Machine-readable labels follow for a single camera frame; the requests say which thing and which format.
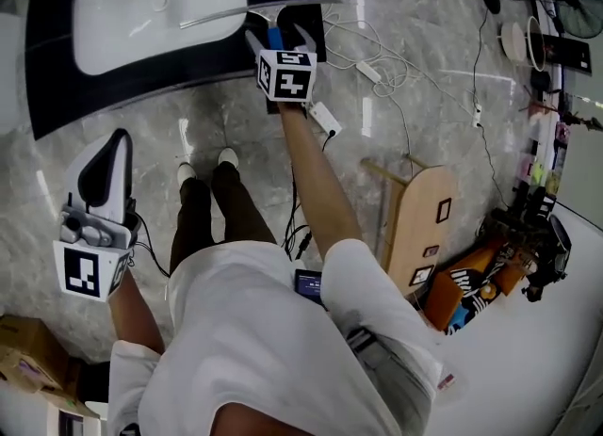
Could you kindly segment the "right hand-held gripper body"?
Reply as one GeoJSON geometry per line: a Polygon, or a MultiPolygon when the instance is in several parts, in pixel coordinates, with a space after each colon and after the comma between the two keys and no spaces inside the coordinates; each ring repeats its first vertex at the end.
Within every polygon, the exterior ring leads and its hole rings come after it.
{"type": "Polygon", "coordinates": [[[317,65],[316,53],[263,49],[257,56],[256,81],[270,101],[307,103],[317,65]]]}

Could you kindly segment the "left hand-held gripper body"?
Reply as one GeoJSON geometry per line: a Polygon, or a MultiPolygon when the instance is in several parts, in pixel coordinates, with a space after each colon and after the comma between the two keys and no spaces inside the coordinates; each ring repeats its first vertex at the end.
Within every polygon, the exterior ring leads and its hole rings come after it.
{"type": "Polygon", "coordinates": [[[61,291],[106,302],[122,283],[138,241],[139,218],[128,213],[121,225],[65,205],[59,221],[53,250],[61,291]]]}

